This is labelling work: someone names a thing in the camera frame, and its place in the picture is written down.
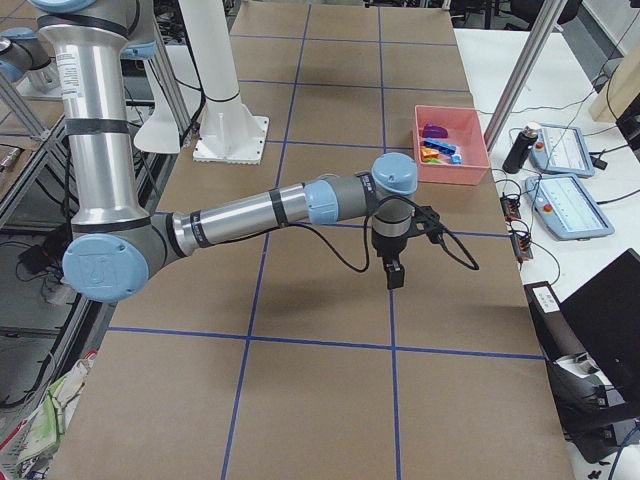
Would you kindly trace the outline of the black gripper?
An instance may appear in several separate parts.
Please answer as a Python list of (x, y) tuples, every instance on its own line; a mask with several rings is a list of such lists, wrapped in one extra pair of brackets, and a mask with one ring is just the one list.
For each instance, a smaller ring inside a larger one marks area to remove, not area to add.
[(405, 280), (405, 268), (400, 261), (400, 254), (408, 243), (406, 234), (388, 237), (372, 232), (372, 245), (377, 256), (382, 260), (388, 290), (402, 288)]

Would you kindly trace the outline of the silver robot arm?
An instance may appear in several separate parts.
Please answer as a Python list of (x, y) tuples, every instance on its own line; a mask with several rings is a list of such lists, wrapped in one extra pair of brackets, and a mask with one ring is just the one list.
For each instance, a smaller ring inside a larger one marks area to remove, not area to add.
[(162, 52), (149, 1), (39, 1), (40, 32), (55, 52), (78, 209), (62, 268), (88, 299), (112, 303), (141, 291), (169, 264), (199, 249), (277, 229), (364, 219), (367, 252), (381, 257), (389, 288), (404, 282), (399, 256), (415, 217), (418, 168), (402, 153), (370, 170), (323, 175), (209, 209), (161, 212), (137, 183), (122, 62)]

